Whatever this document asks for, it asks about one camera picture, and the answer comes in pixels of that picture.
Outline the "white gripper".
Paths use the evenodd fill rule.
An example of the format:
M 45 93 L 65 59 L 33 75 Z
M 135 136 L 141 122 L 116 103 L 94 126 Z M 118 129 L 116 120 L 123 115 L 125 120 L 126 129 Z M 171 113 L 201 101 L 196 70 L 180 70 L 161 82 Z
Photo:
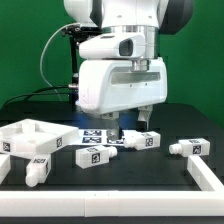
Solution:
M 167 72 L 162 58 L 147 71 L 133 71 L 129 60 L 86 60 L 79 71 L 79 105 L 85 113 L 102 115 L 109 140 L 119 138 L 119 113 L 138 108 L 137 129 L 147 131 L 153 104 L 167 97 Z

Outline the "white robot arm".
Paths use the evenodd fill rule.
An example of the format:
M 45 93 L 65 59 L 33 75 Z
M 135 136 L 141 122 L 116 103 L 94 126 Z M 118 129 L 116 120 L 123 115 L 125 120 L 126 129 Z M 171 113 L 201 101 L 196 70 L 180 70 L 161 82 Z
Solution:
M 175 34 L 190 20 L 194 0 L 64 0 L 81 28 L 97 28 L 79 45 L 79 106 L 113 121 L 107 137 L 117 140 L 121 111 L 139 110 L 146 130 L 155 104 L 167 98 L 167 70 L 158 36 Z

